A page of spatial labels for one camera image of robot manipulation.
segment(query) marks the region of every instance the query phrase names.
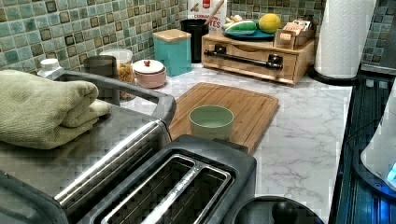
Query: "lemon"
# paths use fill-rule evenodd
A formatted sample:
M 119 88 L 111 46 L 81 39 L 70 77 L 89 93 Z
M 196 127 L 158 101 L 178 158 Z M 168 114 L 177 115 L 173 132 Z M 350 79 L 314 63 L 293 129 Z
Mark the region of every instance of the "lemon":
M 274 13 L 267 13 L 260 18 L 259 28 L 265 33 L 273 34 L 280 28 L 280 18 Z

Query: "wooden cutting board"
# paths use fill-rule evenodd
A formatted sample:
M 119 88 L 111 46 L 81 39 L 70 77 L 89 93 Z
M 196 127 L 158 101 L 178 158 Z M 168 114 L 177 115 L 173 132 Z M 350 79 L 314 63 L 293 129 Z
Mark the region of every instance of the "wooden cutting board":
M 172 139 L 191 134 L 190 112 L 201 105 L 221 105 L 234 114 L 233 132 L 228 141 L 246 146 L 252 155 L 262 140 L 278 99 L 266 94 L 211 83 L 198 83 L 177 99 L 177 110 L 169 127 Z

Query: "tile backsplash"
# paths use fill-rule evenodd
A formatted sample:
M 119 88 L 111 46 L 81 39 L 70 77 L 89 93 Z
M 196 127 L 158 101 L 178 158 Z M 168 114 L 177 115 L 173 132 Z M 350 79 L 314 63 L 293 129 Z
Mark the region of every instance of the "tile backsplash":
M 378 0 L 370 32 L 361 56 L 362 63 L 379 65 L 394 20 L 396 0 Z
M 231 15 L 259 20 L 265 13 L 275 13 L 282 21 L 294 21 L 304 15 L 313 15 L 319 31 L 325 0 L 231 0 Z
M 227 0 L 228 15 L 258 20 L 277 14 L 283 24 L 314 15 L 317 31 L 325 0 Z M 375 9 L 362 60 L 381 59 L 396 0 Z M 126 48 L 134 61 L 154 58 L 152 34 L 179 28 L 187 0 L 0 0 L 0 69 L 34 73 L 46 58 L 80 70 L 82 62 L 105 49 Z
M 0 0 L 0 69 L 34 73 L 46 58 L 80 70 L 105 49 L 153 58 L 152 34 L 178 28 L 187 0 Z

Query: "folded towel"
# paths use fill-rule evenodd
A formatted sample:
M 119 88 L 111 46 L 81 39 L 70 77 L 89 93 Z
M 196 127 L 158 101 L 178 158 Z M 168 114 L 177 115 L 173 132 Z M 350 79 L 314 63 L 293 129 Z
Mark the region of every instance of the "folded towel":
M 0 141 L 50 149 L 92 128 L 110 105 L 96 99 L 87 81 L 52 81 L 14 70 L 0 71 Z

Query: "green bowl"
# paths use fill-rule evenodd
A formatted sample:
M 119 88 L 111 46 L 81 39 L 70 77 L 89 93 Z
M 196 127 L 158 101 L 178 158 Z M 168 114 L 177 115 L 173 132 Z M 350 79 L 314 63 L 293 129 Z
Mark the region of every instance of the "green bowl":
M 219 105 L 203 105 L 190 112 L 192 135 L 226 140 L 233 130 L 233 112 Z

